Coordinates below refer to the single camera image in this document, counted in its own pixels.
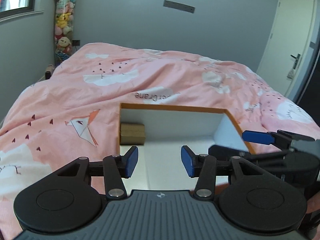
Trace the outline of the white bedroom door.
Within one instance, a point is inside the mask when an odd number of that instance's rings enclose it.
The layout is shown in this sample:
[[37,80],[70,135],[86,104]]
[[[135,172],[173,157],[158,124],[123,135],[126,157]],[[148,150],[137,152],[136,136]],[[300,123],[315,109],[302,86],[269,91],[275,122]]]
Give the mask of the white bedroom door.
[[[316,20],[317,0],[278,0],[270,37],[257,74],[271,88],[288,96],[305,60]],[[300,54],[295,70],[291,55]]]

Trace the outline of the small brown cardboard box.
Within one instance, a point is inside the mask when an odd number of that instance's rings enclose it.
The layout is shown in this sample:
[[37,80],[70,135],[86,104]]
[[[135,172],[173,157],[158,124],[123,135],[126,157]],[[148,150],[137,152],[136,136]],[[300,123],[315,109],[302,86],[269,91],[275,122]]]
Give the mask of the small brown cardboard box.
[[146,140],[145,126],[143,124],[120,124],[121,145],[144,145]]

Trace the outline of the orange cardboard box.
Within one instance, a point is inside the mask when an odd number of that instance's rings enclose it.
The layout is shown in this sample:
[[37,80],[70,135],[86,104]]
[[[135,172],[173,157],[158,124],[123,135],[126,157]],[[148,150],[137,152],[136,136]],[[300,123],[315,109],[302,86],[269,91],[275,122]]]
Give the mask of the orange cardboard box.
[[138,146],[138,163],[130,179],[132,190],[192,190],[190,178],[181,162],[181,147],[189,146],[196,154],[206,154],[212,145],[254,153],[253,146],[242,140],[242,130],[226,109],[143,105],[121,103],[121,124],[143,124],[145,142]]

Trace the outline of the pink patterned duvet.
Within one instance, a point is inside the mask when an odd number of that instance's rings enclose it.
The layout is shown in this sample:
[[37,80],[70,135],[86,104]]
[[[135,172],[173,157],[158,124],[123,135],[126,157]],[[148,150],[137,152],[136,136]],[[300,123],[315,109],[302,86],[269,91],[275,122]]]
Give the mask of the pink patterned duvet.
[[242,130],[319,138],[308,113],[243,64],[90,43],[27,87],[4,119],[1,239],[21,232],[13,211],[19,192],[77,157],[117,152],[122,103],[226,109]]

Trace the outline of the tall plush toy tube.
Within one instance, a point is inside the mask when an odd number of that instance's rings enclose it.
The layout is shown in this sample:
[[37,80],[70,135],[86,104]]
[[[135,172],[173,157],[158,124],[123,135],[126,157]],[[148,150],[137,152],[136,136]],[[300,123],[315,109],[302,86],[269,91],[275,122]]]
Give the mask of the tall plush toy tube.
[[72,55],[74,11],[76,0],[55,0],[54,53],[55,66]]

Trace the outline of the black wall socket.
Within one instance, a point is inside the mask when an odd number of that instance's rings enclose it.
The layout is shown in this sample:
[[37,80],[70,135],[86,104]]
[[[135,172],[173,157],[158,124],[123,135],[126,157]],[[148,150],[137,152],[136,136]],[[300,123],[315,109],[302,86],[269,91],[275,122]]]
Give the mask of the black wall socket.
[[72,40],[72,46],[74,47],[80,46],[80,40]]

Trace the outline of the grey wall plate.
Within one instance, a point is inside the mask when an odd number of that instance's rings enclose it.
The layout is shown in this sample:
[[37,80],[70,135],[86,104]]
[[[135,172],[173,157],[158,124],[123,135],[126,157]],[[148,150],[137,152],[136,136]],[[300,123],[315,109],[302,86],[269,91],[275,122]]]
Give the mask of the grey wall plate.
[[178,3],[178,2],[169,1],[169,0],[164,0],[163,7],[167,7],[167,8],[171,8],[171,9],[175,9],[175,10],[180,10],[180,11],[185,11],[185,12],[189,12],[192,14],[195,12],[195,7],[192,7],[192,6],[189,6],[186,4],[182,4],[182,3]]

